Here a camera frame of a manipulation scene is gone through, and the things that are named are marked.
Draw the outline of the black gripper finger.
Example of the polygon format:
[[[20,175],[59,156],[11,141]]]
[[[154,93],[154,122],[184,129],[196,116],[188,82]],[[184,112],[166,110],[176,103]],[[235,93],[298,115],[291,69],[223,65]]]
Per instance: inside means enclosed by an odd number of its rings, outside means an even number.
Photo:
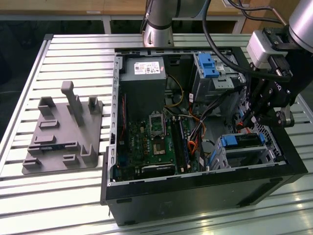
[[[276,124],[274,112],[270,111],[270,109],[263,110],[263,94],[249,99],[246,111],[246,127],[252,127],[255,122],[265,126],[274,126]]]
[[[246,112],[237,124],[237,129],[252,127],[264,106],[267,96],[265,94],[269,81],[265,79],[250,79],[246,91]]]

